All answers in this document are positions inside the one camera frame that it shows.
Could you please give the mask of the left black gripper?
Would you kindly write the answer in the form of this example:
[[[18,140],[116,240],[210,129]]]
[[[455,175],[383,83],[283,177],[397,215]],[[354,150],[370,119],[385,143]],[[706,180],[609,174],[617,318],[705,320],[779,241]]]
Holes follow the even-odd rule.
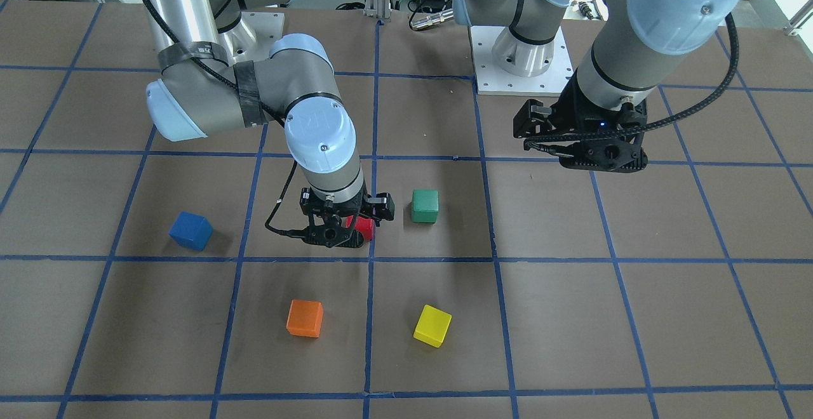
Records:
[[[548,135],[551,142],[630,142],[639,144],[647,123],[647,102],[618,100],[618,109],[593,103],[574,74],[557,103],[546,107],[538,100],[526,100],[512,120],[514,138]]]

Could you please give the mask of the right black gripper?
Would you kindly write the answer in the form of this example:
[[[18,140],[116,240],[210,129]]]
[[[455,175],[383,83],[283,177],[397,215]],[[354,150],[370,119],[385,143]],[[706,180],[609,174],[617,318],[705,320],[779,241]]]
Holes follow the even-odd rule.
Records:
[[[345,202],[331,203],[320,199],[313,188],[303,187],[299,204],[302,213],[308,216],[310,229],[317,226],[314,217],[328,220],[332,216],[346,218],[357,213],[360,218],[373,220],[375,224],[380,224],[381,220],[392,222],[396,208],[391,194],[383,192],[371,196],[366,191],[366,187],[362,187],[357,196]]]

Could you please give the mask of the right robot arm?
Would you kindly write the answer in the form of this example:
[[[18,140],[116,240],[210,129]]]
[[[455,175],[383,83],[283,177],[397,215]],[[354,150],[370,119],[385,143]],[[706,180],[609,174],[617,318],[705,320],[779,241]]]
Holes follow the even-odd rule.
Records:
[[[299,202],[308,225],[279,235],[325,235],[333,246],[362,218],[394,220],[390,194],[368,193],[356,129],[322,44],[307,34],[260,36],[257,22],[270,13],[259,8],[293,0],[141,1],[160,69],[146,86],[146,106],[163,138],[282,127],[292,168],[308,182]]]

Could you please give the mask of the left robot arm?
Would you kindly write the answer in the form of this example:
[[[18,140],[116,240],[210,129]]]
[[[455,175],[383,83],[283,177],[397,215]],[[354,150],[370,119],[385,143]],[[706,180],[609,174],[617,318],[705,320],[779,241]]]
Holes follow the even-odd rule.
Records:
[[[717,101],[739,64],[732,9],[739,0],[602,0],[609,17],[558,103],[536,109],[529,100],[514,117],[513,135],[525,148],[633,136],[673,124]],[[552,46],[570,0],[453,0],[455,21],[465,26],[503,26],[510,50],[502,63],[520,74],[521,53]],[[673,116],[625,127],[662,81],[726,23],[729,68],[710,95]]]

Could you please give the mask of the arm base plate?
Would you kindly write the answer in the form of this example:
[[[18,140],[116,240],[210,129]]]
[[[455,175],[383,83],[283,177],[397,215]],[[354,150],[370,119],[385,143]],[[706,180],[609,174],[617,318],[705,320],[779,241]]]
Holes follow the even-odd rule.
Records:
[[[485,95],[558,96],[573,75],[561,29],[554,40],[531,45],[508,28],[469,28],[478,91]]]
[[[281,12],[241,12],[240,22],[220,34],[229,63],[266,60],[273,43],[283,35],[284,24]]]

